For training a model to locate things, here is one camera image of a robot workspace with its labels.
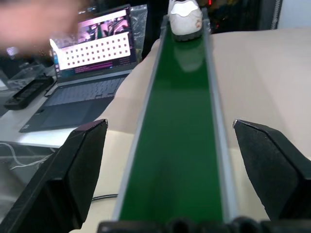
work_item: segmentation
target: shoe sole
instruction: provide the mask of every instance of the shoe sole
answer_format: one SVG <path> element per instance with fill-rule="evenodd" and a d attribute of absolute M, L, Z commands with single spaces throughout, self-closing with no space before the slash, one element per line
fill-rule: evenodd
<path fill-rule="evenodd" d="M 193 40 L 193 39 L 199 38 L 200 36 L 202 36 L 202 34 L 203 34 L 203 27 L 200 30 L 198 30 L 197 32 L 190 33 L 187 35 L 175 35 L 173 33 L 173 38 L 176 41 L 188 41 L 188 40 Z"/>

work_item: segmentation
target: touchpad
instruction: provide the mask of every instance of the touchpad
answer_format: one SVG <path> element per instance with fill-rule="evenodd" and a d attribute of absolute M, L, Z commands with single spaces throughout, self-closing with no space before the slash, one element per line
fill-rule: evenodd
<path fill-rule="evenodd" d="M 53 111 L 43 122 L 42 127 L 70 127 L 79 125 L 83 122 L 91 105 L 91 102 L 77 102 L 54 106 Z"/>

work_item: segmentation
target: checkerboard pattern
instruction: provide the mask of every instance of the checkerboard pattern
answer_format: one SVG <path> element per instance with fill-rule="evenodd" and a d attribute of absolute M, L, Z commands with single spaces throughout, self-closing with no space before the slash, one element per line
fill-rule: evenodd
<path fill-rule="evenodd" d="M 57 52 L 59 69 L 75 68 L 131 55 L 128 33 L 60 49 Z"/>

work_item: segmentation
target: plastic bag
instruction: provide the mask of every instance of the plastic bag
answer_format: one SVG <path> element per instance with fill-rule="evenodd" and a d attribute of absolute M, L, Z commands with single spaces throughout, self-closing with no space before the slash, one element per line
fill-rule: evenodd
<path fill-rule="evenodd" d="M 131 7 L 131 21 L 136 47 L 136 54 L 140 61 L 142 60 L 141 53 L 144 47 L 147 15 L 148 15 L 147 5 Z"/>

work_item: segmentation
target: green belt surface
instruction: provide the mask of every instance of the green belt surface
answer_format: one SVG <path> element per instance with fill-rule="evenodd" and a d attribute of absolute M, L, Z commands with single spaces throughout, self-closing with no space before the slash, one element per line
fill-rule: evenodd
<path fill-rule="evenodd" d="M 164 36 L 119 220 L 222 220 L 204 37 Z"/>

